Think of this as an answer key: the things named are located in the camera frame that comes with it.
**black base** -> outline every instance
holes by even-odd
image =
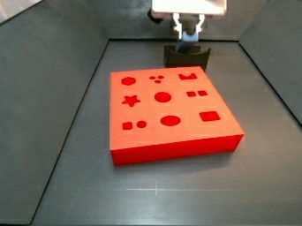
[[[147,17],[148,17],[156,24],[160,24],[160,22],[163,21],[163,19],[153,18],[152,13],[151,13],[151,10],[148,10],[148,12],[147,12]]]
[[[195,46],[187,54],[175,52],[176,46],[164,46],[165,67],[200,66],[205,70],[211,49],[200,52],[200,47]]]

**gray wall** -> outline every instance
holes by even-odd
[[[239,43],[302,124],[300,12],[300,0],[269,0]]]
[[[208,20],[200,39],[237,41],[267,0],[227,0],[227,13],[220,20]],[[104,21],[112,39],[175,39],[169,20],[156,25],[145,13],[151,0],[109,0],[92,3],[98,20]]]
[[[46,0],[0,26],[0,223],[32,220],[105,48],[89,7]]]

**red box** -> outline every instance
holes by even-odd
[[[114,165],[233,151],[243,135],[200,67],[110,73]]]

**red foam block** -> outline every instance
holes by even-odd
[[[110,73],[114,165],[233,151],[243,135],[200,67]]]

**gray floor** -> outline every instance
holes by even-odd
[[[33,225],[302,224],[302,133],[233,42],[211,47],[207,75],[245,137],[232,154],[114,168],[109,72],[161,68],[163,42],[110,41]]]

